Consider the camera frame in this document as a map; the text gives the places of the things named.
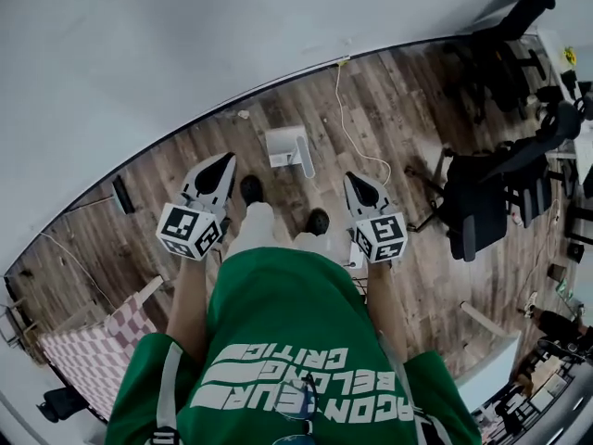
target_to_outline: black office chair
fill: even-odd
[[[578,342],[561,343],[558,340],[552,341],[549,337],[542,337],[537,341],[537,346],[562,360],[570,359],[577,364],[586,362],[593,366],[593,348],[588,345],[583,346]]]
[[[504,175],[509,193],[508,200],[519,208],[524,227],[544,214],[552,205],[552,180],[561,182],[564,195],[572,199],[578,183],[578,174],[573,160],[561,160],[562,172],[549,169],[545,155],[538,157],[529,165]]]
[[[555,150],[566,140],[574,140],[580,132],[581,117],[577,109],[569,102],[562,101],[542,121],[536,136],[507,143],[506,152],[499,150],[499,162],[485,174],[485,178],[495,174],[516,172]]]
[[[591,81],[579,81],[578,88],[581,91],[581,94],[585,95],[591,90],[592,85],[593,84]],[[542,104],[551,104],[553,106],[556,106],[559,102],[564,100],[564,97],[562,96],[562,90],[558,85],[546,85],[544,87],[540,87],[536,90],[536,97],[537,100],[539,100],[539,102]],[[590,100],[591,99],[589,97],[588,101],[585,101],[583,109],[585,110],[588,117],[593,118],[593,113],[589,111],[587,114],[587,111],[591,110]]]
[[[433,213],[424,222],[408,224],[408,230],[420,233],[430,221],[438,218],[448,227],[453,259],[473,261],[476,252],[507,234],[507,200],[502,175],[484,179],[498,162],[498,154],[488,157],[456,156],[448,169],[448,181],[444,188],[412,167],[407,167],[408,176],[419,178],[443,197],[440,206],[431,202]]]
[[[526,120],[527,97],[531,94],[524,68],[537,68],[542,80],[546,80],[539,58],[533,50],[530,58],[520,59],[514,55],[507,41],[521,38],[529,26],[546,10],[556,6],[556,0],[520,0],[502,22],[494,28],[473,33],[467,39],[471,56],[467,56],[453,44],[446,44],[446,53],[455,53],[464,66],[461,80],[446,88],[450,94],[452,86],[465,86],[477,107],[474,122],[479,124],[486,118],[486,88],[503,112],[518,109]]]

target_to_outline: small white object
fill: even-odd
[[[519,214],[517,211],[513,211],[511,214],[511,219],[512,221],[517,224],[518,226],[522,226],[523,225],[523,219],[521,219],[521,214]]]
[[[266,146],[272,168],[303,165],[303,172],[307,178],[315,176],[307,131],[303,125],[266,132]]]
[[[537,104],[537,102],[539,101],[539,99],[537,98],[537,95],[535,94],[531,94],[527,97],[527,106],[533,106],[534,104]]]
[[[408,233],[402,213],[356,221],[354,240],[371,263],[396,259],[403,254]]]
[[[536,301],[537,301],[537,292],[533,292],[529,296],[529,299],[527,299],[527,302],[525,303],[525,305],[523,306],[525,318],[531,318],[533,316],[533,314],[531,313],[531,307],[536,306]]]
[[[171,254],[201,261],[221,238],[215,214],[186,206],[165,204],[158,222],[157,237]]]
[[[537,394],[531,398],[531,405],[540,412],[543,412],[553,400],[554,396],[552,396],[545,388],[541,388]]]
[[[364,263],[364,254],[360,250],[356,242],[350,243],[350,259],[348,263],[349,269],[361,269]]]
[[[561,395],[564,388],[566,388],[566,381],[562,379],[559,375],[554,374],[551,376],[550,379],[544,384],[544,388],[554,397],[558,397]]]

